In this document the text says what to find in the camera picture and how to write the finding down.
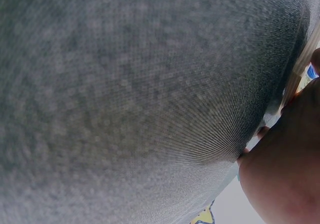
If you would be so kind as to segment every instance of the gray clothing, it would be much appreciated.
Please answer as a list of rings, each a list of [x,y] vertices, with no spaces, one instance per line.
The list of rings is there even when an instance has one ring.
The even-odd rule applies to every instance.
[[[0,0],[0,223],[189,223],[319,1]]]

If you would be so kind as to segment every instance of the gray knit fabric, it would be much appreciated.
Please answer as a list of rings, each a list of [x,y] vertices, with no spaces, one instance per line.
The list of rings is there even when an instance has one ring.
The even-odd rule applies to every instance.
[[[0,223],[188,224],[320,0],[0,0]]]

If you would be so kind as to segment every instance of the skin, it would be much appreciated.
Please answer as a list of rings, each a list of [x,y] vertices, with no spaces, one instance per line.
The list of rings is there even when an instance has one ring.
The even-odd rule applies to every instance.
[[[311,62],[319,74],[320,49]],[[238,159],[240,183],[267,224],[320,223],[320,78]]]

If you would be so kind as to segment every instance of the fabric texture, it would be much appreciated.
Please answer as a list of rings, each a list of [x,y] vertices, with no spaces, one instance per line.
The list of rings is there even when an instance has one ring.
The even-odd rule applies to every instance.
[[[0,0],[0,223],[189,223],[319,1]]]

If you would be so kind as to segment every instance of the blue object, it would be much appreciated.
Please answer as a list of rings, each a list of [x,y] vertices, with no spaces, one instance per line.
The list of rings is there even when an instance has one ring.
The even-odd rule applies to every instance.
[[[316,72],[314,71],[314,68],[312,67],[312,65],[310,65],[308,71],[306,72],[307,75],[309,76],[309,78],[318,78],[318,75],[316,74]]]

